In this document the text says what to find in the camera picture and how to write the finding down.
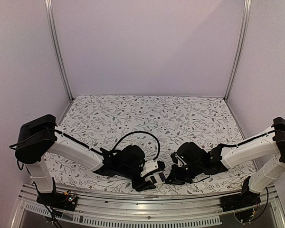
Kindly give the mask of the white remote control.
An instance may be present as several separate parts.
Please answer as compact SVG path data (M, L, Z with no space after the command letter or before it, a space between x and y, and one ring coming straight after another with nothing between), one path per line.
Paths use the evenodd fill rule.
M159 177L159 174L160 173L163 173L164 172L157 172L157 173L154 173L152 175L149 175L145 178L146 181L151 181L155 186L159 186L159 185L162 185L165 183L165 181L162 181Z

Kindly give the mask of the aluminium front rail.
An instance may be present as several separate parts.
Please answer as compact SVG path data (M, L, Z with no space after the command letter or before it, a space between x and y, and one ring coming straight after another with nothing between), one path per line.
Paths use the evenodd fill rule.
M60 210L54 223L37 203L36 189L24 184L13 211L12 228L285 228L285 212L275 186L261 193L260 204L224 211L220 198L237 194L240 185L217 181L135 192L129 182L108 181L83 187L57 184L78 194L74 211Z

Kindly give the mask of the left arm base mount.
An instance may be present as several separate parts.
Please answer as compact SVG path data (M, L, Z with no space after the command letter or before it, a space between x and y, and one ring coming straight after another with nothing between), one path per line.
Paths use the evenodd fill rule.
M78 201L78 195L67 191L65 193L59 193L53 191L52 193L40 193L38 192L37 203L43 204L55 209L62 209L67 211L75 211Z

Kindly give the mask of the floral patterned table mat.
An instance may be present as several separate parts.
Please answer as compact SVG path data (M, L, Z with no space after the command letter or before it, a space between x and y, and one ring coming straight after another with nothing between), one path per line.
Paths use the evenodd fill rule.
M194 142L210 151L219 143L235 144L242 140L230 109L220 98L83 95L75 98L60 126L65 133L96 150L111 150L127 133L150 132L160 142L158 160L165 162L167 176L173 164L170 154L185 142ZM156 141L141 133L128 136L117 149L128 145L138 145L147 160L153 159L158 150ZM45 154L45 162L56 184L95 187L108 181L127 181L131 185L128 179L95 174L81 164L52 153ZM242 181L255 171L253 161L247 161L211 177L201 174L193 179L193 184L217 181L238 184L241 189Z

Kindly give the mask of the left aluminium frame post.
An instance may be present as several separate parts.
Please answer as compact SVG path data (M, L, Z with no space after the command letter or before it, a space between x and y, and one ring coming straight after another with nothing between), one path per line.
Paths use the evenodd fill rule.
M70 83L67 78L67 73L63 61L63 57L61 54L61 49L59 45L59 40L58 40L58 35L57 35L57 29L55 25L55 18L54 18L54 11L53 11L53 5L51 0L44 0L45 3L45 9L46 9L46 15L47 15L47 21L48 21L48 26L49 26L49 32L52 40L52 45L55 53L55 57L57 60L57 66L58 70L61 76L61 80L63 83L64 90L66 92L67 98L70 102L74 100Z

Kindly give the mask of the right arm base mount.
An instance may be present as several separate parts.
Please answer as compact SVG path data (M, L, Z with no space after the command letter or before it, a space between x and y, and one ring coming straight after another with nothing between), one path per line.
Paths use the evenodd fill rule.
M258 204L261 202L260 193L253 193L250 191L249 180L250 176L244 180L240 193L219 198L220 207L224 212L242 209L254 205L258 206ZM249 209L247 211L240 211L235 213L235 217L239 222L247 223L253 220L255 214L255 209Z

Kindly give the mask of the aluminium frame post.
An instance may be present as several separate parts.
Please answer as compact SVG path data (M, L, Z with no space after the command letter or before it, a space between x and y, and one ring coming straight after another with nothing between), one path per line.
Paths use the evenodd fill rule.
M232 64L232 69L231 69L230 77L228 80L227 88L226 88L225 95L224 95L224 100L226 103L228 103L231 97L233 85L236 80L237 71L238 71L241 55L242 55L243 48L244 48L247 28L249 25L251 3L252 3L251 0L244 1L243 16L242 16L242 22L241 22L241 27L240 27L240 34L239 34L239 38L237 42L237 49L236 49L235 58Z
M53 11L53 5L51 0L44 0L45 3L45 9L46 9L46 15L47 15L47 21L48 21L48 26L49 26L49 32L52 40L52 45L55 53L55 57L57 60L57 66L58 70L61 76L61 80L63 83L64 90L66 92L67 98L70 102L74 100L70 83L67 78L67 73L63 61L63 57L61 54L61 49L59 45L59 40L58 40L58 35L57 35L57 29L55 25L55 18L54 18L54 11Z

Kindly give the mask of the purple AAA battery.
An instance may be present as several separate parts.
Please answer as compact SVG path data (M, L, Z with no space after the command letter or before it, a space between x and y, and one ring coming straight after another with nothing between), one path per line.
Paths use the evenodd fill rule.
M160 179L161 179L162 181L165 181L165 175L164 175L163 173L160 173L160 174L159 174L159 177L160 177Z

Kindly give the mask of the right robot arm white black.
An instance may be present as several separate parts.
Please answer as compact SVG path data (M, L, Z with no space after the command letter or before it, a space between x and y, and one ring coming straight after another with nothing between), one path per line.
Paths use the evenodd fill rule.
M285 119L277 117L263 132L233 145L218 144L209 152L194 142L185 142L171 154L173 165L167 184L192 184L200 175L216 175L244 162L271 155L256 173L243 183L243 191L236 197L240 207L251 203L269 184L285 172Z

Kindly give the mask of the right aluminium frame post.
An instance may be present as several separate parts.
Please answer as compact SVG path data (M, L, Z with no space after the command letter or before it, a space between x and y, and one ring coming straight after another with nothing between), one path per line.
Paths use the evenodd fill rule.
M244 1L243 16L242 16L242 22L241 22L241 27L240 27L240 34L239 34L239 38L237 42L237 49L236 49L235 58L232 64L232 69L231 69L230 77L228 80L227 88L226 88L225 95L224 95L224 100L226 103L228 103L231 97L233 85L236 80L237 71L238 71L241 55L242 55L243 48L244 48L247 28L249 25L251 3L252 3L251 0Z

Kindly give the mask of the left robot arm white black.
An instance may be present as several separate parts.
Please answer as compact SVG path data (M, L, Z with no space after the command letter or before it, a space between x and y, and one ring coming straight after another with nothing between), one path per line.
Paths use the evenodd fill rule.
M102 175L115 175L131 180L136 191L155 189L155 184L146 177L158 169L156 160L146 161L145 153L137 145L122 150L104 148L96 150L65 133L56 124L55 116L47 114L21 126L18 141L9 146L15 151L18 162L23 163L35 182L43 199L50 206L57 206L61 196L55 191L54 180L44 160L45 153L53 153L83 165L88 170Z

